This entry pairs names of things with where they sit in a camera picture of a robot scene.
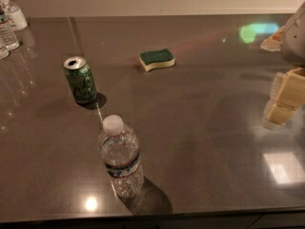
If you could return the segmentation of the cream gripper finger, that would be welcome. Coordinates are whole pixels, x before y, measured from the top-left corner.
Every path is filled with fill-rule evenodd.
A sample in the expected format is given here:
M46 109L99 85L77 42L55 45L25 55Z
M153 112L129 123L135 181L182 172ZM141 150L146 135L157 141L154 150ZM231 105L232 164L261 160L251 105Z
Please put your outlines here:
M280 106L296 110L305 103L305 69L277 73L270 90L271 99Z
M274 130L285 125L294 113L294 110L278 105L270 99L265 106L261 124L265 129Z

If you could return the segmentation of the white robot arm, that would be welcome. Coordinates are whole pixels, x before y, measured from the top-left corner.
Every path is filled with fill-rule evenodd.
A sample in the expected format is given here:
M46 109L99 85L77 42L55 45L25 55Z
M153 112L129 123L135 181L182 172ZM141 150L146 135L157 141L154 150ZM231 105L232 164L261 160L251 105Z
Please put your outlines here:
M294 66L274 76L262 118L262 126L273 130L286 124L305 103L305 3L260 48L281 52L283 59Z

